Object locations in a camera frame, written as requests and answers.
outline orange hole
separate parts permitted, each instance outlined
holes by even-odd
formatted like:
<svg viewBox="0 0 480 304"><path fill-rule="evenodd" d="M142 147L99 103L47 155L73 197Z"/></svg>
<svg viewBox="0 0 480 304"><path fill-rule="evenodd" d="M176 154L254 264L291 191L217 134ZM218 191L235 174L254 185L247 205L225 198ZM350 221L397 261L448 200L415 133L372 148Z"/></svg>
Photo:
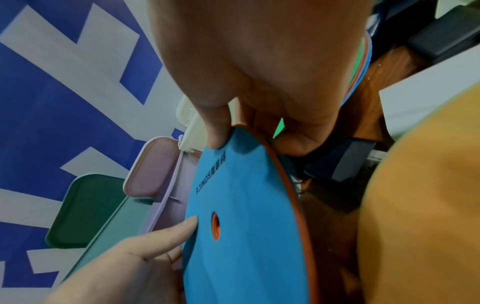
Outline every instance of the orange hole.
<svg viewBox="0 0 480 304"><path fill-rule="evenodd" d="M213 238L218 241L220 238L220 221L219 216L215 212L211 215L211 233Z"/></svg>

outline blue and white patterned fabric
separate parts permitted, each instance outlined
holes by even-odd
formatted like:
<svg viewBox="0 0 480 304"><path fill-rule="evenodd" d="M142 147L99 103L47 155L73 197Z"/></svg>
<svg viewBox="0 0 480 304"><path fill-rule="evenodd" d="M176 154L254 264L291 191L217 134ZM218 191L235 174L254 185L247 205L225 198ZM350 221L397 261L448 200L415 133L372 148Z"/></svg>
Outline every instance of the blue and white patterned fabric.
<svg viewBox="0 0 480 304"><path fill-rule="evenodd" d="M0 302L35 303L83 249L44 238L70 183L125 177L185 130L144 1L0 0Z"/></svg>

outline hand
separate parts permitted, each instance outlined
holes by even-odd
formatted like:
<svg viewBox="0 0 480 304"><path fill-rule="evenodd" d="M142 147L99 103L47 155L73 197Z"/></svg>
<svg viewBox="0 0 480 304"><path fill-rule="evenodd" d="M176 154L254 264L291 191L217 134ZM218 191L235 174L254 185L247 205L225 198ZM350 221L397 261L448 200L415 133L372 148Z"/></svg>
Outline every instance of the hand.
<svg viewBox="0 0 480 304"><path fill-rule="evenodd" d="M372 0L149 0L162 60L203 118L208 146L228 139L227 103L241 123L301 156L331 132Z"/></svg>
<svg viewBox="0 0 480 304"><path fill-rule="evenodd" d="M197 217L174 227L125 239L63 282L42 304L185 302L183 280L172 270Z"/></svg>

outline blue round pad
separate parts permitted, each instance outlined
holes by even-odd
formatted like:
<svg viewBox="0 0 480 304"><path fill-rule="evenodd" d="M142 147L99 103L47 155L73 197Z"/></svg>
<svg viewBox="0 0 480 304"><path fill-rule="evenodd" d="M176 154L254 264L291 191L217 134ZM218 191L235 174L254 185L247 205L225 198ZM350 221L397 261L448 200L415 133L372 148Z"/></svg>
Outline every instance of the blue round pad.
<svg viewBox="0 0 480 304"><path fill-rule="evenodd" d="M266 142L243 127L223 148L204 150L186 211L198 216L183 247L188 304L318 302L306 225L279 166Z"/></svg>

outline orange edge of disc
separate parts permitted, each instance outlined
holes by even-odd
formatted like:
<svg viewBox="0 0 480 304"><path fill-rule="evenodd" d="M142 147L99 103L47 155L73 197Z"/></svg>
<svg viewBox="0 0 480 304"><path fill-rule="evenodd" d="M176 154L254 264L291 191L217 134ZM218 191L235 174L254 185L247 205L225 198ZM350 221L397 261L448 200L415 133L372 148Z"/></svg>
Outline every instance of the orange edge of disc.
<svg viewBox="0 0 480 304"><path fill-rule="evenodd" d="M305 259L305 267L306 267L306 276L308 279L308 292L309 292L309 299L311 304L319 304L320 303L320 291L319 291L319 282L317 278L317 267L315 265L315 258L314 252L312 249L312 243L310 241L309 230L307 228L307 222L302 214L300 203L297 199L297 194L292 187L292 182L290 178L287 176L282 164L275 153L275 150L272 146L267 142L267 140L260 134L257 130L252 127L246 125L234 125L234 127L244 128L245 130L252 133L258 141L265 147L266 152L272 159L275 167L277 168L278 173L280 174L280 178L285 186L285 189L288 193L288 197L290 198L293 212L295 213L295 219L298 226L298 231L300 232L300 240L301 246L303 248L303 257Z"/></svg>

